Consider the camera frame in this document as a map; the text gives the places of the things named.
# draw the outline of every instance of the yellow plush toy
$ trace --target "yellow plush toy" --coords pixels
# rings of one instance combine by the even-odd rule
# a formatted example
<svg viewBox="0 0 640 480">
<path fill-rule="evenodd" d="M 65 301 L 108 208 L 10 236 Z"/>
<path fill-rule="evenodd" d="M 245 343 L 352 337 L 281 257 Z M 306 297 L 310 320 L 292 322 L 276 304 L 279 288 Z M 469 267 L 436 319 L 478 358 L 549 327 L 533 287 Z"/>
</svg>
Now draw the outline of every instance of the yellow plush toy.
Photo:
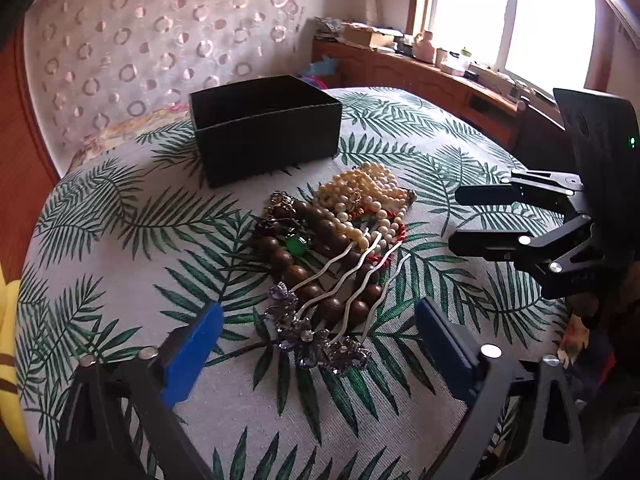
<svg viewBox="0 0 640 480">
<path fill-rule="evenodd" d="M 24 455 L 34 461 L 15 377 L 15 316 L 20 281 L 4 282 L 0 267 L 0 418 Z"/>
</svg>

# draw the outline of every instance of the black box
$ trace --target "black box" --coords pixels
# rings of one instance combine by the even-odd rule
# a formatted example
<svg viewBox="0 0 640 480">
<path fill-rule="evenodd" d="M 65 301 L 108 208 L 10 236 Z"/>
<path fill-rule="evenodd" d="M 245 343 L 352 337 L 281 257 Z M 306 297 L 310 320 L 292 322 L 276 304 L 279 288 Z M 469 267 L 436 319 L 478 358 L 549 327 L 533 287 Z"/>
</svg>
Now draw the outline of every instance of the black box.
<svg viewBox="0 0 640 480">
<path fill-rule="evenodd" d="M 338 152 L 342 104 L 293 76 L 209 88 L 189 101 L 211 187 Z"/>
</svg>

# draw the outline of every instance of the brown stripe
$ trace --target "brown stripe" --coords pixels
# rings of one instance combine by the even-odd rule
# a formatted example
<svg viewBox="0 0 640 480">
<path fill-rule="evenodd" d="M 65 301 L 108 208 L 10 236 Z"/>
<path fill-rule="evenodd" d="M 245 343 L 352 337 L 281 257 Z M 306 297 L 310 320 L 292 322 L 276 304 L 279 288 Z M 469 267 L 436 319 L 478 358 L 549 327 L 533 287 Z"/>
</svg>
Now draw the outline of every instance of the brown stripe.
<svg viewBox="0 0 640 480">
<path fill-rule="evenodd" d="M 10 394 L 17 394 L 18 386 L 0 377 L 0 390 L 9 392 Z"/>
<path fill-rule="evenodd" d="M 0 365 L 15 366 L 14 356 L 9 354 L 0 354 Z"/>
</svg>

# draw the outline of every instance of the bed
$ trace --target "bed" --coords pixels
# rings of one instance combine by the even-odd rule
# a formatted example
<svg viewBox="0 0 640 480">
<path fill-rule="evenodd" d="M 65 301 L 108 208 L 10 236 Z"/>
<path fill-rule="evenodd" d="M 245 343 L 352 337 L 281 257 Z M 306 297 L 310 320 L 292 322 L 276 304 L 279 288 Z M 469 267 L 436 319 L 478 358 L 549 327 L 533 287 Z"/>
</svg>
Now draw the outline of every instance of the bed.
<svg viewBox="0 0 640 480">
<path fill-rule="evenodd" d="M 78 358 L 130 358 L 210 300 L 224 306 L 225 330 L 175 412 L 217 479 L 420 478 L 465 412 L 420 345 L 412 306 L 424 295 L 483 342 L 509 346 L 519 358 L 556 350 L 568 320 L 561 301 L 543 299 L 510 263 L 447 249 L 459 226 L 541 234 L 561 223 L 527 205 L 456 203 L 459 185 L 496 183 L 523 166 L 408 92 L 328 92 L 343 104 L 332 160 L 209 189 L 188 114 L 174 110 L 161 124 L 149 121 L 81 155 L 53 190 L 22 274 L 15 356 L 29 440 L 48 478 Z M 263 320 L 272 281 L 265 272 L 237 270 L 239 248 L 273 190 L 309 197 L 365 161 L 385 164 L 418 195 L 405 217 L 403 247 L 412 257 L 367 338 L 372 362 L 336 380 L 299 370 L 274 347 Z M 144 467 L 159 476 L 135 414 L 127 420 Z M 492 446 L 512 420 L 508 404 Z"/>
</svg>

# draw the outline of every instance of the green pendant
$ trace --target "green pendant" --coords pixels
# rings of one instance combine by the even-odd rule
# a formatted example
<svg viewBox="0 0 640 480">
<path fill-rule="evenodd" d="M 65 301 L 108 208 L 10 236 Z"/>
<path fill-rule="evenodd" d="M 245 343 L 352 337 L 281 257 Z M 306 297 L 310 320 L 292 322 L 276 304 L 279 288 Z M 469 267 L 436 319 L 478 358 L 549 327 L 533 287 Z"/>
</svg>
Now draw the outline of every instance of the green pendant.
<svg viewBox="0 0 640 480">
<path fill-rule="evenodd" d="M 302 254 L 306 253 L 306 246 L 308 242 L 302 236 L 291 235 L 287 236 L 284 241 L 284 245 L 294 256 L 302 256 Z"/>
</svg>

